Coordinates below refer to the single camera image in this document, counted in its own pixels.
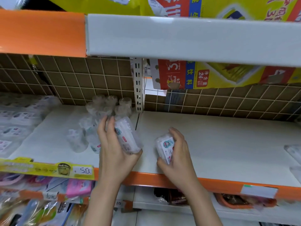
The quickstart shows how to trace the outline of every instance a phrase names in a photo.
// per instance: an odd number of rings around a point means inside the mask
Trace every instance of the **right hand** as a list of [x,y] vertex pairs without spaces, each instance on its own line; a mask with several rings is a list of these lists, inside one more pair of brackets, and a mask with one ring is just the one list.
[[171,163],[167,165],[159,157],[157,165],[168,179],[185,194],[192,186],[200,185],[200,182],[194,171],[188,144],[184,136],[175,128],[170,128],[169,132],[175,140]]

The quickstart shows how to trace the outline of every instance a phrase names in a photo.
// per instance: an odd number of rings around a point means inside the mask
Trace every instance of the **pink package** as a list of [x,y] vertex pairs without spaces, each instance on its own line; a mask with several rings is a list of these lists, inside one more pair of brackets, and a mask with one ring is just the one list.
[[91,193],[92,181],[70,178],[67,185],[66,196],[68,198]]

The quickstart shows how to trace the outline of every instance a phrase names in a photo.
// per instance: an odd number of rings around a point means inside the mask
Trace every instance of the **yellow price label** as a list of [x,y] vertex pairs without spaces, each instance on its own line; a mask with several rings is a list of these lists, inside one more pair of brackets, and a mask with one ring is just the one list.
[[27,175],[77,178],[94,180],[94,168],[91,165],[60,162],[56,164],[33,162],[30,158],[0,159],[0,171]]

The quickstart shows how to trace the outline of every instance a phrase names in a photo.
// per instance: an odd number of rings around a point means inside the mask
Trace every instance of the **orange tray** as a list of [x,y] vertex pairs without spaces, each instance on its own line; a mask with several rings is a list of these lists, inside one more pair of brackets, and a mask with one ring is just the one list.
[[[223,198],[222,194],[214,194],[217,202],[220,205],[226,206],[231,209],[254,209],[253,205],[231,205]],[[269,199],[269,202],[264,205],[264,207],[274,207],[277,205],[276,199]]]

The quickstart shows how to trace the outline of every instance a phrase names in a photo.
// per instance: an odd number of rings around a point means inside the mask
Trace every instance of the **wire grid panel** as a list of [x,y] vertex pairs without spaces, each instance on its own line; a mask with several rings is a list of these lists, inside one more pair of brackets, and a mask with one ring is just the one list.
[[166,96],[154,90],[145,95],[145,110],[294,121],[301,114],[301,83],[168,90]]
[[135,103],[130,60],[127,57],[34,56],[0,54],[0,91],[55,95],[67,105],[85,105],[96,94],[130,97]]
[[143,59],[133,58],[135,106],[138,113],[143,112],[144,65]]

